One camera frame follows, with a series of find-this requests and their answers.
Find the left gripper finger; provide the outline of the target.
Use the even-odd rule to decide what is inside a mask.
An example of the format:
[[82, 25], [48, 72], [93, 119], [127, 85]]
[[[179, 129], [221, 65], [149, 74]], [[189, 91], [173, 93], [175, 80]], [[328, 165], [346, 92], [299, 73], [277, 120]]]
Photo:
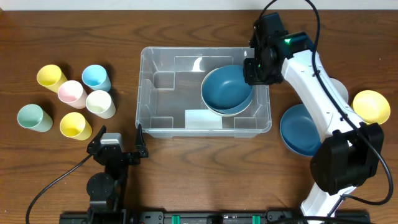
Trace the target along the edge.
[[149, 151], [147, 149], [144, 135], [142, 132], [142, 125], [138, 124], [137, 133], [136, 133], [136, 141], [135, 141], [136, 152], [139, 154], [139, 157], [149, 157]]
[[88, 144], [86, 150], [88, 154], [97, 154], [101, 150], [101, 138], [105, 132], [106, 126], [103, 125], [97, 135]]

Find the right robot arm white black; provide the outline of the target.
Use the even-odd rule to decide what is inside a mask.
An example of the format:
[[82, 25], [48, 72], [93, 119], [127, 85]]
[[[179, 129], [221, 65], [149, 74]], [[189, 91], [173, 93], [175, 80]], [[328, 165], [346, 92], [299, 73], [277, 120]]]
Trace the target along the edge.
[[244, 60], [249, 85], [288, 82], [312, 117], [321, 146], [310, 161], [315, 181], [300, 206], [302, 223], [344, 223], [335, 217], [340, 204], [377, 167], [387, 168], [380, 152], [384, 133], [366, 124], [332, 85], [317, 53], [317, 41], [304, 32], [289, 33], [278, 13], [261, 14], [250, 41], [254, 56]]

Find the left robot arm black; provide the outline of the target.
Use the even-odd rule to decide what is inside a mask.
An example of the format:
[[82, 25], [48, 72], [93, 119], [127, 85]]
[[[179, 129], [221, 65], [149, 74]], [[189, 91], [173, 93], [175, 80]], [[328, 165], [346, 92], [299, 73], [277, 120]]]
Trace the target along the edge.
[[124, 152], [121, 134], [107, 133], [105, 126], [91, 140], [86, 151], [104, 166], [104, 172], [93, 175], [86, 185], [90, 208], [101, 212], [119, 210], [123, 204], [129, 166], [139, 165], [142, 158], [149, 156], [142, 126], [137, 128], [132, 152]]

